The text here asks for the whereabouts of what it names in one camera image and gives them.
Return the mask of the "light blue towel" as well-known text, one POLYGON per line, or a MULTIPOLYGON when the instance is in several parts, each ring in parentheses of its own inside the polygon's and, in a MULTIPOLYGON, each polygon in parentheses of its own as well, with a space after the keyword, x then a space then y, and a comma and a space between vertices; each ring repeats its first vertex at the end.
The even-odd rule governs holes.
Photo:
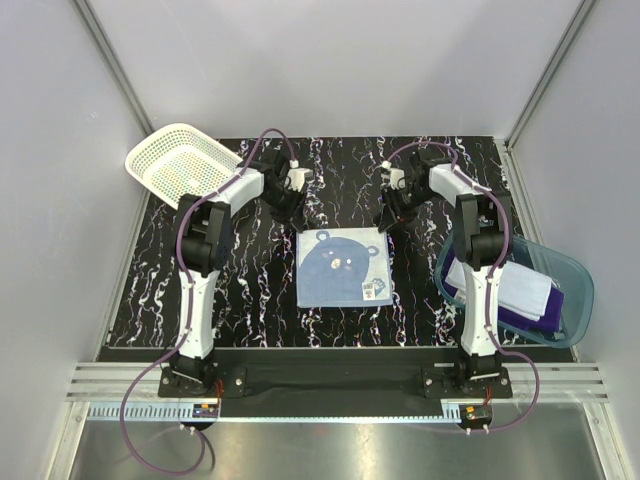
POLYGON ((388 237, 375 227, 298 233, 295 265, 300 308, 372 308, 393 303, 388 237))

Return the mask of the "white towel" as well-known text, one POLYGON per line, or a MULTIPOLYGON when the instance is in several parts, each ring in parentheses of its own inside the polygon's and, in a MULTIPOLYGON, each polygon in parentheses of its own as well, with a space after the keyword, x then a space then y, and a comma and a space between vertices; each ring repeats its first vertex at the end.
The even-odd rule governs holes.
MULTIPOLYGON (((454 258, 446 271, 444 284, 455 289, 453 297, 466 302, 465 276, 462 264, 454 258)), ((518 263, 507 261, 502 269, 498 289, 500 307, 527 320, 538 322, 546 312, 552 290, 552 279, 518 263)))

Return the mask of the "purple microfiber towel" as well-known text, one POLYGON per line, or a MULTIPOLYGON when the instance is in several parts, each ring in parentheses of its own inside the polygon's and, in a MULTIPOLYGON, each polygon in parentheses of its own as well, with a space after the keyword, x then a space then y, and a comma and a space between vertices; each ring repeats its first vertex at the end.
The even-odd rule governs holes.
POLYGON ((517 328, 523 331, 536 331, 544 333, 556 333, 561 330, 561 310, 564 294, 555 286, 547 300, 546 310, 538 320, 531 320, 502 306, 498 307, 498 320, 507 328, 517 328))

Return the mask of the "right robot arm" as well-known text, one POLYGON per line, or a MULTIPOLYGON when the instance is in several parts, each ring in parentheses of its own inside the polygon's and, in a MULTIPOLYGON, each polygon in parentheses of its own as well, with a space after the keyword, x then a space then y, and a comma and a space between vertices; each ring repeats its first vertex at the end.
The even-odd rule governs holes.
POLYGON ((498 292, 512 248, 511 197, 492 192, 447 163, 420 161, 407 176, 385 161, 381 179, 381 232, 409 222, 419 206, 435 197, 454 207, 452 246, 463 269, 465 318, 453 378, 460 393, 476 396, 502 369, 498 292))

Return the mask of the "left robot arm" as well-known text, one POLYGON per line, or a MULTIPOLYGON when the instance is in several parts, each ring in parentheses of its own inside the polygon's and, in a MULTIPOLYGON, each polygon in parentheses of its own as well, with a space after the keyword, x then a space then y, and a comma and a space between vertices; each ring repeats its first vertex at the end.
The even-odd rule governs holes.
POLYGON ((206 395, 220 384, 214 366, 212 308, 219 275, 232 250, 233 216, 260 199, 275 221, 301 232, 311 178, 311 171, 295 162, 279 168, 257 163, 236 170, 204 196, 180 198, 174 223, 181 288, 179 337, 168 363, 172 375, 193 395, 206 395))

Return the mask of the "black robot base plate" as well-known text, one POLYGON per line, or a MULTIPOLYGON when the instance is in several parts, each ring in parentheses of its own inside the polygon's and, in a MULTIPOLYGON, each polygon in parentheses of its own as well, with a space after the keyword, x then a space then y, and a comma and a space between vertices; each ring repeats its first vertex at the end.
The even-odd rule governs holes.
POLYGON ((170 360, 162 397, 263 393, 406 393, 427 399, 510 399, 499 360, 466 360, 455 348, 219 349, 202 361, 170 360))

